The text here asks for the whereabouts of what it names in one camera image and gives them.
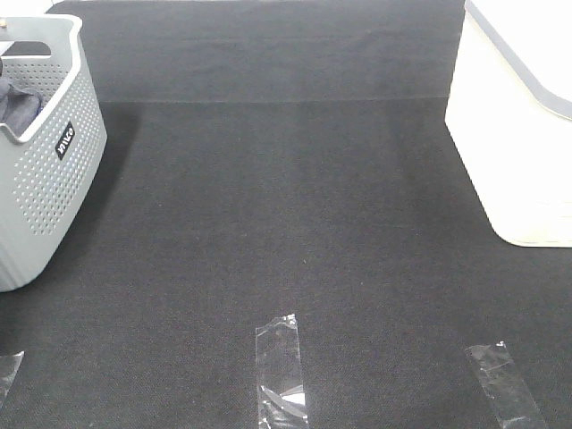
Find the grey-blue towel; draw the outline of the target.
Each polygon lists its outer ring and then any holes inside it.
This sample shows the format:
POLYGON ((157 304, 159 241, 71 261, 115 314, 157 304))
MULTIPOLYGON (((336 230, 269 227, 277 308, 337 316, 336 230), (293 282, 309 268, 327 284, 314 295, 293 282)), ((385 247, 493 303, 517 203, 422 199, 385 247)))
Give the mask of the grey-blue towel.
POLYGON ((4 65, 1 66, 1 123, 20 137, 41 112, 43 96, 34 89, 16 85, 4 76, 4 65))

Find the centre clear tape strip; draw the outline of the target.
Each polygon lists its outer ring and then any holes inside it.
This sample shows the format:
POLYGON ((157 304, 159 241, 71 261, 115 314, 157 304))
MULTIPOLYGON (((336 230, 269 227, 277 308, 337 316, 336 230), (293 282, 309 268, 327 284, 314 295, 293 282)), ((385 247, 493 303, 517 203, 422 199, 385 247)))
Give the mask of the centre clear tape strip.
POLYGON ((256 371, 258 426, 308 428, 296 316, 256 328, 256 371))

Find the clear tape strip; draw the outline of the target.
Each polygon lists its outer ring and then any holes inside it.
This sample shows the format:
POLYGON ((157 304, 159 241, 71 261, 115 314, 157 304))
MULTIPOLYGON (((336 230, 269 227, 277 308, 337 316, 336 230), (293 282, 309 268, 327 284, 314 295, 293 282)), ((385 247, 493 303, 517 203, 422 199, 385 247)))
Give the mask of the clear tape strip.
POLYGON ((500 428, 548 427, 504 341, 470 346, 465 353, 500 428))
POLYGON ((25 352, 20 351, 0 357, 0 408, 4 405, 24 356, 25 352))
POLYGON ((296 316, 256 328, 256 371, 258 426, 308 428, 296 316))

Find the grey perforated laundry basket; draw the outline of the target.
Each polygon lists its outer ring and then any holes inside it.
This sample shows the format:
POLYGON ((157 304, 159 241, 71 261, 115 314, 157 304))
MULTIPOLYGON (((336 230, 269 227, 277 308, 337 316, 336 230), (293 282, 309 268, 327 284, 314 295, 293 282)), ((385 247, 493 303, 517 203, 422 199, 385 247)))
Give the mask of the grey perforated laundry basket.
POLYGON ((4 43, 39 42, 46 55, 4 55, 3 75, 42 104, 24 130, 1 124, 1 289, 46 268, 86 197, 107 133, 81 43, 80 18, 7 16, 4 43))

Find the white basket with grey rim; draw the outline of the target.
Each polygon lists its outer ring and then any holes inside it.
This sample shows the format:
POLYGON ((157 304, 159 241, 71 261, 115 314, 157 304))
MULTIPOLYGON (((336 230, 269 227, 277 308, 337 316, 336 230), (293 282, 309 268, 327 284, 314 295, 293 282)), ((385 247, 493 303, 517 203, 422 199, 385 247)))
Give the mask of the white basket with grey rim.
POLYGON ((444 115, 493 231, 571 244, 571 4, 468 1, 444 115))

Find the right clear tape strip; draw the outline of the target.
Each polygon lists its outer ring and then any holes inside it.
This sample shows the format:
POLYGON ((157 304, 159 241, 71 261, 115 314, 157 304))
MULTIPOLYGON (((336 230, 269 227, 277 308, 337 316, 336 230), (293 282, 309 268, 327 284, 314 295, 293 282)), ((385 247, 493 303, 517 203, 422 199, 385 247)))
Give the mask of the right clear tape strip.
POLYGON ((504 341, 470 346, 465 353, 500 428, 548 427, 504 341))

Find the left clear tape strip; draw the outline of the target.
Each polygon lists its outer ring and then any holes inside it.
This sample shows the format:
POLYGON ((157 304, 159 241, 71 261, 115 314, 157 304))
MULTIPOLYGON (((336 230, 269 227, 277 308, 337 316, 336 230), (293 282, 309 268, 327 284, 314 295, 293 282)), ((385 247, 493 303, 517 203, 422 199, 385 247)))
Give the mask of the left clear tape strip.
POLYGON ((0 357, 0 408, 4 405, 24 356, 25 352, 20 351, 0 357))

